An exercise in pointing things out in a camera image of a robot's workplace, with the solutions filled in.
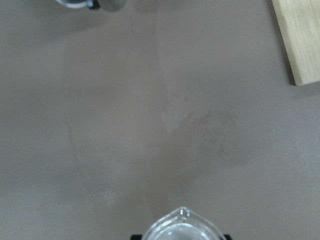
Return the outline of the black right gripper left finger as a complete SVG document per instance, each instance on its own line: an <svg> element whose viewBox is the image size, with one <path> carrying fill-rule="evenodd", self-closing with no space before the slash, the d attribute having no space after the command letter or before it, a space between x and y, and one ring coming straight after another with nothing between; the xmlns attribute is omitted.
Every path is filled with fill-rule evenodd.
<svg viewBox="0 0 320 240"><path fill-rule="evenodd" d="M142 240L143 235L142 234L133 234L130 236L130 240Z"/></svg>

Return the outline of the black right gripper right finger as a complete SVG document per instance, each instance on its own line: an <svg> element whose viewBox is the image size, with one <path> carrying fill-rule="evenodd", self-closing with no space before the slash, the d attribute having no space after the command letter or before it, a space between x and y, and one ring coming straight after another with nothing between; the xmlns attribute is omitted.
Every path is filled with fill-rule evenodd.
<svg viewBox="0 0 320 240"><path fill-rule="evenodd" d="M231 240L231 236L229 234L223 234L223 240Z"/></svg>

